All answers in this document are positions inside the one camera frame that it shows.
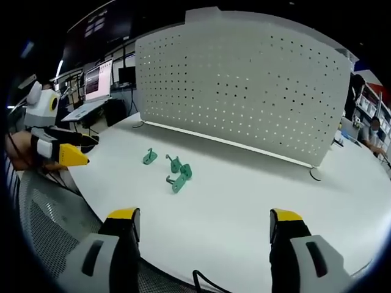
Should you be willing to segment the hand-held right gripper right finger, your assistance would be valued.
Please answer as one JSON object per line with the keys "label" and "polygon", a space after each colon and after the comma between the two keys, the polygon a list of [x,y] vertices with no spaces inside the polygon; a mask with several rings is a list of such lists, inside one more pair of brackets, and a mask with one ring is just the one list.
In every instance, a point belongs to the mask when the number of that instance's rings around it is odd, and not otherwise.
{"label": "hand-held right gripper right finger", "polygon": [[346,292],[353,283],[343,256],[293,211],[270,210],[269,243],[272,292]]}

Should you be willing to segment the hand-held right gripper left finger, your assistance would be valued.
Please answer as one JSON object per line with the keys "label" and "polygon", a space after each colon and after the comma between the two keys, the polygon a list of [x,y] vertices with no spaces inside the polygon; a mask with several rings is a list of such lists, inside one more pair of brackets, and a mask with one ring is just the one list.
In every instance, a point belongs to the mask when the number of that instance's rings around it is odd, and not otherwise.
{"label": "hand-held right gripper left finger", "polygon": [[64,292],[139,292],[140,209],[110,213],[66,257],[59,275]]}

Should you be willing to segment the person's left hand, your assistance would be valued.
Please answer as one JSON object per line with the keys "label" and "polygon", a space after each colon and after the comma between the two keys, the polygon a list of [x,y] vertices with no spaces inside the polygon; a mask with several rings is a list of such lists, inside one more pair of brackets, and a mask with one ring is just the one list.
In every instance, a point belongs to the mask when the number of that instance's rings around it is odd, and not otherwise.
{"label": "person's left hand", "polygon": [[68,170],[67,167],[55,162],[38,159],[31,145],[32,135],[27,131],[7,134],[5,137],[5,151],[16,171],[32,168],[42,168],[48,172]]}

